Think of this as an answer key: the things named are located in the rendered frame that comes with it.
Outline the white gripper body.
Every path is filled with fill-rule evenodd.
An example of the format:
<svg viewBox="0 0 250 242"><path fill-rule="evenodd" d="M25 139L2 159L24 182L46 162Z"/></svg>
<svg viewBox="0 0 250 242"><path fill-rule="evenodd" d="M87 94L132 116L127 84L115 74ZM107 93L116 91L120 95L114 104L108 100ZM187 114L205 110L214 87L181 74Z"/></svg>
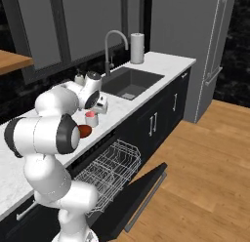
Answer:
<svg viewBox="0 0 250 242"><path fill-rule="evenodd" d="M92 110L95 111L95 112L97 112L98 114L106 114L107 113L107 106L108 106L107 102L105 104L101 104L100 102L98 102L92 108Z"/></svg>

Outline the white cup with red top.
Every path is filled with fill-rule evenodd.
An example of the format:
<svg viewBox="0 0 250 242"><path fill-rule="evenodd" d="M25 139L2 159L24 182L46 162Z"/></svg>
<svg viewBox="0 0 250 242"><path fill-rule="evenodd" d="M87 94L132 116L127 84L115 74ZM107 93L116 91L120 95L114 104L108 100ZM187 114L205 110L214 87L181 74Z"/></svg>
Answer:
<svg viewBox="0 0 250 242"><path fill-rule="evenodd" d="M85 121L88 126L95 128L99 125L98 113L95 111L87 111L85 113Z"/></svg>

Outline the red bowl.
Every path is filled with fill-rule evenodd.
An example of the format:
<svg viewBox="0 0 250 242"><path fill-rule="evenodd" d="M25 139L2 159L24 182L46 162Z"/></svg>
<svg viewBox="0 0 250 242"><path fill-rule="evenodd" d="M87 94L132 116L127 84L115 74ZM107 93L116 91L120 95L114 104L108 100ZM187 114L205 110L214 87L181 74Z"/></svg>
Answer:
<svg viewBox="0 0 250 242"><path fill-rule="evenodd" d="M92 133L92 127L89 125L79 125L78 130L80 132L80 138L87 138Z"/></svg>

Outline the black cupboard door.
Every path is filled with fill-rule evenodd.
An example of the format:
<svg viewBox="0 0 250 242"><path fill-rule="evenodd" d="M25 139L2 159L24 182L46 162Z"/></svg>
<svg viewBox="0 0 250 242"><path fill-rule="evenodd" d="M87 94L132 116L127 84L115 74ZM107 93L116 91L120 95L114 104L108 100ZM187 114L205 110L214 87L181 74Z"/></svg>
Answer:
<svg viewBox="0 0 250 242"><path fill-rule="evenodd" d="M141 153L142 163L148 159L148 154L151 149L152 136L149 132L149 117L153 116L153 108L149 107L144 114L138 119L138 149Z"/></svg>
<svg viewBox="0 0 250 242"><path fill-rule="evenodd" d="M170 120L169 120L169 130L173 131L179 122L183 119L184 109L187 98L188 91L188 80L187 75L184 79L181 76L176 78L171 84L171 95L170 95ZM173 111L174 105L174 95L178 93L176 111Z"/></svg>
<svg viewBox="0 0 250 242"><path fill-rule="evenodd" d="M156 132L153 132L154 134L153 147L154 148L157 148L158 146L160 146L160 144L162 143L166 135L166 130L168 126L167 114L168 114L168 108L169 108L168 98L169 98L168 94L163 96L161 100L157 103L157 106L155 109L155 112L157 112L158 115L157 115L157 129L156 129Z"/></svg>

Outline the black dishwasher door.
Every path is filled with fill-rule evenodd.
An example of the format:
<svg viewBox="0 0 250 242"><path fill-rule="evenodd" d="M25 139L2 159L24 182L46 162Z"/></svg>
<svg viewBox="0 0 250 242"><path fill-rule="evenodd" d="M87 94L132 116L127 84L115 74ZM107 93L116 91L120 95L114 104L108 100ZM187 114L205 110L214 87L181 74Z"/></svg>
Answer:
<svg viewBox="0 0 250 242"><path fill-rule="evenodd" d="M89 225L100 242L108 242L118 237L146 196L156 186L156 182L164 175L167 164L165 162L159 164L136 180L136 176L143 168L141 166L140 170L133 175L132 180L125 184L125 187L116 194L104 211L98 213L96 220L89 219Z"/></svg>

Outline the white soap dispenser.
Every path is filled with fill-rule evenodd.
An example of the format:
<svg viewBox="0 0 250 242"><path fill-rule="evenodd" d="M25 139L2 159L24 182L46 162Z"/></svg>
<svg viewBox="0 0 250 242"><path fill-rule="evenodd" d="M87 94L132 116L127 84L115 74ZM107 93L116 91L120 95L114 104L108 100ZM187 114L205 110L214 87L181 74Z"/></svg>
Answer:
<svg viewBox="0 0 250 242"><path fill-rule="evenodd" d="M74 82L83 86L85 84L85 78L84 75L81 73L80 70L77 70L77 73L74 77Z"/></svg>

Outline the dark grey sink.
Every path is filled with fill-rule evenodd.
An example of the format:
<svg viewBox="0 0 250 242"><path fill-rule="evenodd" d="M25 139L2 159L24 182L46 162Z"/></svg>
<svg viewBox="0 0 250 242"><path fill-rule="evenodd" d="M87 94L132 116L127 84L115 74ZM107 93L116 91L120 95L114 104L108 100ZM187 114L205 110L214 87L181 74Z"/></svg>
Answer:
<svg viewBox="0 0 250 242"><path fill-rule="evenodd" d="M163 75L120 67L103 78L102 91L129 101L163 78Z"/></svg>

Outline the grey curved tap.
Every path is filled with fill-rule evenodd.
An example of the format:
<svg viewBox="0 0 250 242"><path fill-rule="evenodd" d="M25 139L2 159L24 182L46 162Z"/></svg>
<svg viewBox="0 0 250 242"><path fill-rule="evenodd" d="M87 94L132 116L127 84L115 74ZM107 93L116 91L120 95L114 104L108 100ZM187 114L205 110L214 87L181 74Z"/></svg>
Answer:
<svg viewBox="0 0 250 242"><path fill-rule="evenodd" d="M125 44L125 50L128 51L129 50L129 44L128 44L128 40L127 37L119 30L111 30L109 31L105 38L104 38L104 56L105 56L105 62L104 62L104 68L105 68L105 76L110 76L110 67L109 67L109 56L108 56L108 37L111 34L118 34L124 41Z"/></svg>

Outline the white paper towel roll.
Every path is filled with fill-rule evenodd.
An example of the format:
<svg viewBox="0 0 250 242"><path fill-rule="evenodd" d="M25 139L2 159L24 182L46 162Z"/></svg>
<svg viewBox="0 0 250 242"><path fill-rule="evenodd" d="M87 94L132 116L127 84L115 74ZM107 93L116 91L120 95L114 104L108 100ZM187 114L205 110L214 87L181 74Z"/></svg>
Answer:
<svg viewBox="0 0 250 242"><path fill-rule="evenodd" d="M141 64L144 62L145 36L142 33L131 34L131 63Z"/></svg>

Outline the grey window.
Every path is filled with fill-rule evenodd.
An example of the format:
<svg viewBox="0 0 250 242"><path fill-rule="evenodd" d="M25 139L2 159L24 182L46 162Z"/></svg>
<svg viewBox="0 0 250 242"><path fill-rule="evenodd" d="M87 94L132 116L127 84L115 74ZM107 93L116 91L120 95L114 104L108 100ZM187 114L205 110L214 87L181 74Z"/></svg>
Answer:
<svg viewBox="0 0 250 242"><path fill-rule="evenodd" d="M143 29L145 0L2 0L16 52L33 59L30 84L104 55L111 30Z"/></svg>

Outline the wooden shelf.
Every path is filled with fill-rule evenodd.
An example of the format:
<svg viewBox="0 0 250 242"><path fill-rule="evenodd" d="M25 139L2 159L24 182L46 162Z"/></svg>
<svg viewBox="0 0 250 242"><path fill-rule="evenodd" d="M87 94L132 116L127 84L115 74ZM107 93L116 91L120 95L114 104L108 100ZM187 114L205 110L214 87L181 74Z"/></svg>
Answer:
<svg viewBox="0 0 250 242"><path fill-rule="evenodd" d="M30 57L0 50L0 75L33 65Z"/></svg>

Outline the grey fridge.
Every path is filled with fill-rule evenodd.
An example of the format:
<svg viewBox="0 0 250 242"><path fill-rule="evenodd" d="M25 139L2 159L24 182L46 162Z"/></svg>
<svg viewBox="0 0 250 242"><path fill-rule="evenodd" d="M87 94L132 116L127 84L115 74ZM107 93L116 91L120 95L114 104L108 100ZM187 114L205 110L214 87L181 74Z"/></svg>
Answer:
<svg viewBox="0 0 250 242"><path fill-rule="evenodd" d="M234 0L152 0L150 49L193 58L184 119L196 123L210 105Z"/></svg>

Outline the black drawer front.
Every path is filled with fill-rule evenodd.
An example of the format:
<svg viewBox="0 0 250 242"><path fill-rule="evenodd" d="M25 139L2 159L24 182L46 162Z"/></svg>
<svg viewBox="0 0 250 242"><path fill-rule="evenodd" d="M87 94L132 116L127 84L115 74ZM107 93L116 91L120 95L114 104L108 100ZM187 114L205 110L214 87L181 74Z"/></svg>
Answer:
<svg viewBox="0 0 250 242"><path fill-rule="evenodd" d="M51 242L59 233L58 209L37 205L17 220L33 201L31 196L0 221L0 242Z"/></svg>

